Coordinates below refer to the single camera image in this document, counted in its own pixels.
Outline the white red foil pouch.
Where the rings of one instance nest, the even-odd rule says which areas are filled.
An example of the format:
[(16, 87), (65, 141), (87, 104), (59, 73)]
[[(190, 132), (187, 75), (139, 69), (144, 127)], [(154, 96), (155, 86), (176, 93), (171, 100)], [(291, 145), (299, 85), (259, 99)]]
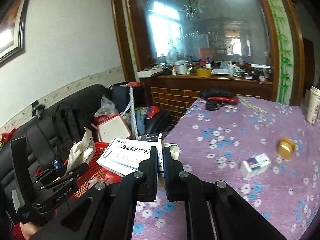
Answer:
[(95, 151), (92, 131), (85, 127), (85, 133), (81, 141), (75, 143), (69, 152), (65, 175), (82, 163), (89, 164)]

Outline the green white medicine box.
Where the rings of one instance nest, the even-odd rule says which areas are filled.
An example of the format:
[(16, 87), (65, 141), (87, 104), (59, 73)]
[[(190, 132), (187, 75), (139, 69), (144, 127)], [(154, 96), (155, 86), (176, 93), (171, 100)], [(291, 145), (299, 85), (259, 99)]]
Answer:
[(264, 173), (271, 165), (269, 157), (262, 153), (255, 157), (244, 160), (240, 165), (240, 173), (245, 180), (249, 180), (261, 173)]

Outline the black leather sofa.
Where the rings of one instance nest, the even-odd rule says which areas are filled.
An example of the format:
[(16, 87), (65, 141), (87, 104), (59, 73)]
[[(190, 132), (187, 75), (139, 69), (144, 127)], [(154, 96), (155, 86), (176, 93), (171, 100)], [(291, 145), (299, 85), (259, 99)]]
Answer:
[(31, 176), (37, 171), (52, 168), (53, 160), (63, 164), (68, 157), (69, 150), (62, 149), (62, 143), (52, 122), (52, 116), (58, 110), (72, 109), (77, 124), (81, 125), (78, 129), (89, 128), (93, 133), (94, 141), (98, 141), (97, 130), (93, 128), (92, 123), (103, 96), (111, 99), (111, 90), (102, 85), (84, 88), (46, 108), (41, 119), (32, 118), (14, 132), (10, 140), (26, 138)]

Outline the black backpack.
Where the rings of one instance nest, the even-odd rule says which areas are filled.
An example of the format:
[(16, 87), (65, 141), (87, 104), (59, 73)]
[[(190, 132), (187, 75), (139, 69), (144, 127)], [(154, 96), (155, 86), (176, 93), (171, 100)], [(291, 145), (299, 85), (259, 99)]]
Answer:
[(73, 144), (83, 138), (85, 128), (92, 132), (94, 140), (97, 138), (89, 116), (81, 109), (67, 103), (57, 106), (52, 116), (52, 124), (57, 136), (54, 151), (59, 155), (62, 164), (68, 159)]

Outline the red framed white board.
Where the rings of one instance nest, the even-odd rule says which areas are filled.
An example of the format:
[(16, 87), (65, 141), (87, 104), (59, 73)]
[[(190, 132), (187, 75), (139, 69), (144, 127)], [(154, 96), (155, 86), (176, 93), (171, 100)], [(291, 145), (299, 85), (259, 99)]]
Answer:
[(111, 143), (114, 138), (128, 139), (131, 132), (120, 114), (115, 114), (97, 124), (101, 142)]

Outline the purple floral tablecloth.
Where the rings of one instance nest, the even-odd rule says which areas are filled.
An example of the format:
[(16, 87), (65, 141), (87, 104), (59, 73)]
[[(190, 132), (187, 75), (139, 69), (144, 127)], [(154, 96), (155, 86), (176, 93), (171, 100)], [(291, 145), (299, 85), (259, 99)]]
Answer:
[[(297, 106), (247, 100), (267, 113), (241, 104), (207, 111), (197, 99), (164, 140), (180, 147), (186, 171), (226, 181), (287, 239), (305, 239), (319, 214), (319, 123), (307, 123)], [(277, 154), (282, 137), (296, 144), (289, 161)], [(262, 153), (271, 165), (245, 180), (241, 163)]]

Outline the dark blue bag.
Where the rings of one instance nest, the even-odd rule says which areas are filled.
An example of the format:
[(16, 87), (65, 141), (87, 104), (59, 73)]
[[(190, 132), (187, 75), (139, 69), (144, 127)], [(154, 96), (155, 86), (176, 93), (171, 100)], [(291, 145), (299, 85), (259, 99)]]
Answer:
[[(134, 106), (136, 108), (146, 106), (144, 88), (142, 86), (132, 88)], [(112, 102), (115, 104), (118, 112), (122, 113), (130, 102), (130, 86), (126, 82), (121, 82), (110, 85), (109, 89), (112, 90)]]

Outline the yellow round lid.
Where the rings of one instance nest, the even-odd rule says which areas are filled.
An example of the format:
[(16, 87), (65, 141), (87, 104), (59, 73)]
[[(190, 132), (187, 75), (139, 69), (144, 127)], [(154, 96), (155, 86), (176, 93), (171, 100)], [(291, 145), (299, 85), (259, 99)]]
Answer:
[(277, 145), (277, 154), (282, 157), (284, 160), (289, 161), (294, 152), (296, 144), (287, 137), (282, 137)]

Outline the wooden chopsticks bundle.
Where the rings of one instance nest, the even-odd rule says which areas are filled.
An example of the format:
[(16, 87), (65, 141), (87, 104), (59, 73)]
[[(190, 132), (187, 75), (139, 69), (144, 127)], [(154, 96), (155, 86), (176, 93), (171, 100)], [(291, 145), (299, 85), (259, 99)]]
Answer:
[(249, 109), (252, 109), (253, 111), (255, 112), (260, 112), (260, 113), (267, 113), (267, 111), (263, 110), (262, 108), (254, 105), (253, 103), (249, 102), (248, 100), (240, 97), (240, 96), (237, 96), (238, 98), (238, 101), (244, 105), (245, 107), (249, 108)]

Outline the black red folded umbrella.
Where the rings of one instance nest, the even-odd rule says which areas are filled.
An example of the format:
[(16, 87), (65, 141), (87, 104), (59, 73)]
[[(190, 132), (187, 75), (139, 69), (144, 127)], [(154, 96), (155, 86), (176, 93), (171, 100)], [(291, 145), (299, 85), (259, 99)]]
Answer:
[(201, 90), (199, 97), (205, 101), (207, 111), (216, 111), (221, 107), (236, 110), (239, 102), (235, 93), (217, 88)]

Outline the brick pattern wooden counter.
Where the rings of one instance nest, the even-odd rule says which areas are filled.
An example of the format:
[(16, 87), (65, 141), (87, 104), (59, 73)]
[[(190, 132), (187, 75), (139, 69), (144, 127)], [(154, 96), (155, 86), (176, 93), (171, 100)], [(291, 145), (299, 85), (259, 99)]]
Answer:
[(196, 75), (161, 75), (158, 77), (141, 78), (146, 101), (150, 105), (162, 107), (169, 111), (175, 125), (198, 98), (199, 91), (217, 88), (255, 98), (274, 101), (277, 87), (273, 82), (245, 80), (239, 77)]

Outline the yellow tape roll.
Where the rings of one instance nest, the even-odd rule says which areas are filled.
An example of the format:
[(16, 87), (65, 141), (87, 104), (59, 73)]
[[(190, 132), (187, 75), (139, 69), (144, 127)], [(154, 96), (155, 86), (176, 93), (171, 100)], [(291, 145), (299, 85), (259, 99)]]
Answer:
[(210, 77), (211, 76), (211, 69), (197, 68), (196, 75), (197, 75), (197, 77)]

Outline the white floral lidded cup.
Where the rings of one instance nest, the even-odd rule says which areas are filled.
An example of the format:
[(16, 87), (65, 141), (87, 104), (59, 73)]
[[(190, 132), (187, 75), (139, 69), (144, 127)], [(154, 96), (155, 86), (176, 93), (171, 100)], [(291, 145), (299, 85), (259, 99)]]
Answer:
[(319, 114), (319, 103), (319, 89), (312, 86), (310, 89), (309, 106), (306, 114), (306, 120), (312, 125), (316, 122), (317, 116)]

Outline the framed wall picture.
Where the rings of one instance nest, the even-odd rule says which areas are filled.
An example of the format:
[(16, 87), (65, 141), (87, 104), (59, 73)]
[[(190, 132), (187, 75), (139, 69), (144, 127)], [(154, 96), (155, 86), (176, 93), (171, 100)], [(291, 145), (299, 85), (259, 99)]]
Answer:
[(14, 0), (1, 16), (1, 67), (24, 53), (24, 31), (30, 0)]

